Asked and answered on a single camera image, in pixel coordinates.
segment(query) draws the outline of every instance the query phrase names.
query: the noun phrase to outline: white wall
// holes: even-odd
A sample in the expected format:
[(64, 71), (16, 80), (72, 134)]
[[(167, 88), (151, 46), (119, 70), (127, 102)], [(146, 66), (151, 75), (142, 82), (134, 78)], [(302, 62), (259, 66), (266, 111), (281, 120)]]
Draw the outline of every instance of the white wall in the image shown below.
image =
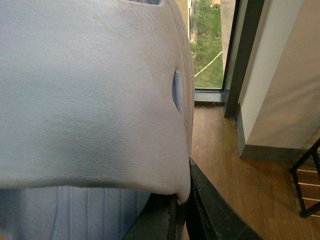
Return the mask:
[[(247, 88), (242, 93), (243, 100), (240, 102), (246, 144), (301, 148), (306, 137), (302, 139), (299, 136), (309, 135), (311, 129), (315, 130), (315, 119), (312, 119), (312, 124), (305, 126), (302, 119), (297, 117), (309, 117), (304, 109), (316, 97), (312, 95), (309, 99), (308, 90), (317, 86), (317, 81), (311, 77), (315, 77), (316, 72), (320, 73), (320, 68), (310, 67), (309, 62), (314, 60), (309, 59), (309, 53), (306, 52), (307, 49), (311, 52), (318, 51), (316, 45), (319, 41), (315, 30), (318, 28), (318, 15), (316, 10), (310, 12), (308, 6), (319, 3), (316, 0), (306, 0), (304, 5), (303, 3), (303, 0), (270, 1), (265, 26), (259, 42), (255, 42), (255, 59), (252, 68), (247, 72)], [(310, 42), (314, 39), (313, 45), (304, 44), (306, 39), (310, 39)], [(300, 94), (293, 91), (298, 87)], [(300, 140), (294, 142), (288, 141), (288, 138)]]
[(320, 137), (319, 9), (304, 1), (247, 144), (308, 149)]

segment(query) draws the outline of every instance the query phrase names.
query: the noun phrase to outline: wooden floor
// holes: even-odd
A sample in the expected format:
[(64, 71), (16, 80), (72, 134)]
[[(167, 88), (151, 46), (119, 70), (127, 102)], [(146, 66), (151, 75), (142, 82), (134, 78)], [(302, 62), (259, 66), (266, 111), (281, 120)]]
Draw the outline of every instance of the wooden floor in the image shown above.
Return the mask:
[(289, 166), (240, 159), (236, 122), (222, 106), (196, 106), (192, 136), (195, 163), (263, 239), (320, 240), (320, 217), (299, 217)]

